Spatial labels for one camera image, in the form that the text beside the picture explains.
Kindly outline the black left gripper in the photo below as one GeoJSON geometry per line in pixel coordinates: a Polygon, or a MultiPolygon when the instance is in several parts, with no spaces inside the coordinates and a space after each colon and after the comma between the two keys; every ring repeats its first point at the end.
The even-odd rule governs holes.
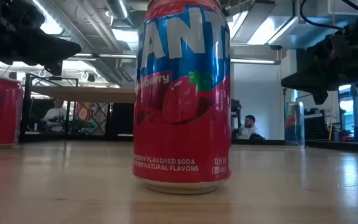
{"type": "Polygon", "coordinates": [[[26,1],[0,0],[0,61],[44,65],[61,76],[63,60],[81,52],[76,42],[43,33],[44,15],[26,1]]]}

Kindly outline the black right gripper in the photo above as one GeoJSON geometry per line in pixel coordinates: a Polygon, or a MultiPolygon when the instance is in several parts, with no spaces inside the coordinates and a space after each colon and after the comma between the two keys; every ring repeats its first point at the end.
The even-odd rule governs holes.
{"type": "Polygon", "coordinates": [[[343,32],[327,36],[323,46],[327,53],[324,67],[310,66],[281,80],[282,87],[312,91],[316,105],[326,101],[326,90],[340,85],[358,86],[358,18],[345,26],[343,32]]]}

